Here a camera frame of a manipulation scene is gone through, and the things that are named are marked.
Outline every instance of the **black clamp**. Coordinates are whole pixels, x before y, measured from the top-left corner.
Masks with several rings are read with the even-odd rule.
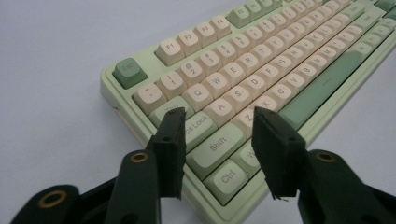
[[[277,113],[256,107],[252,146],[274,198],[295,197],[304,223],[396,223],[396,198],[364,185],[338,155],[305,149]]]
[[[127,154],[117,177],[79,194],[63,185],[37,193],[11,224],[161,223],[161,197],[181,196],[186,163],[184,108],[169,111],[145,150]]]

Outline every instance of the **keyboard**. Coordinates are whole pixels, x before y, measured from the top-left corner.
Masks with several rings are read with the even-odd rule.
[[[394,49],[394,5],[242,2],[109,65],[101,93],[143,146],[184,107],[182,195],[205,223],[239,223],[269,192],[253,108],[277,112],[309,145]]]

